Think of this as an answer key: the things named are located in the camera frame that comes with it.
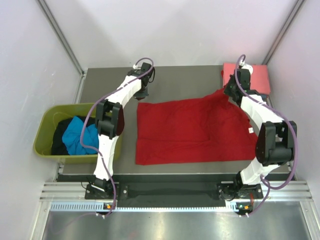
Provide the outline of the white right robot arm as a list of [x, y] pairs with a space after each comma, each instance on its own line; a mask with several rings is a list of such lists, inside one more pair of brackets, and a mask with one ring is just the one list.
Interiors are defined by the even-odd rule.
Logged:
[[256, 194], [261, 188], [261, 179], [295, 156], [294, 137], [297, 125], [286, 123], [273, 110], [266, 106], [261, 95], [251, 89], [249, 66], [235, 69], [224, 89], [224, 93], [250, 117], [258, 127], [255, 144], [255, 157], [250, 164], [238, 172], [233, 182], [233, 192], [237, 198]]

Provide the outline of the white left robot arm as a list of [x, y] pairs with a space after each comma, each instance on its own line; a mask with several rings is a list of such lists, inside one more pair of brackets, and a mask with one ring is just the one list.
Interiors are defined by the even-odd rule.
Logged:
[[124, 108], [131, 98], [137, 100], [148, 96], [148, 84], [155, 77], [154, 63], [136, 62], [117, 89], [101, 97], [88, 112], [95, 110], [95, 127], [98, 132], [98, 147], [84, 143], [84, 130], [81, 131], [80, 144], [97, 152], [98, 159], [94, 177], [90, 185], [102, 198], [116, 193], [113, 176], [113, 161], [118, 138], [125, 127]]

